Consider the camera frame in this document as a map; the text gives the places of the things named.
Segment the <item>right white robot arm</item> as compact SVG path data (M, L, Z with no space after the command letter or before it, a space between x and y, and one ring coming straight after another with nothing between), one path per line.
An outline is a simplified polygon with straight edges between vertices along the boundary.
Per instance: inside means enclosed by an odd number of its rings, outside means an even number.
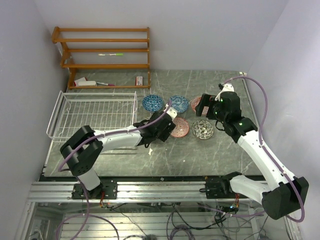
M222 177L221 194L226 198L244 195L262 205L274 220L300 210L298 221L302 222L309 183L304 177L296 177L272 153L262 140L258 127L242 115L239 96L233 91L221 92L218 96L204 93L195 107L196 116L202 115L204 107L208 108L206 117L222 124L222 131L250 156L266 181L262 184L239 172L232 172Z

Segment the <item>red circle patterned bowl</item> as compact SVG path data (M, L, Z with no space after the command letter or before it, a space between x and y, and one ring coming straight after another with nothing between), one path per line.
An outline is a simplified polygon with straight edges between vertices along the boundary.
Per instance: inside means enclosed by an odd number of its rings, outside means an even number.
M188 122L184 118L176 117L173 123L175 124L175 128L170 134L171 137L183 138L188 134L190 127Z

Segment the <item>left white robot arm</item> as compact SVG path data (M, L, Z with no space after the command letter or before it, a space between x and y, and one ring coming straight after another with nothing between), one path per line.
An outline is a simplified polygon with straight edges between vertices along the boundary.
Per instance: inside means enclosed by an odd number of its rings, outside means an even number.
M82 183L85 194L96 199L106 193L106 186L93 168L101 153L122 147L148 148L155 140L165 142L175 127L173 121L166 117L153 124L150 120L143 120L107 131L82 126L60 147L64 159L62 165L67 165L68 171Z

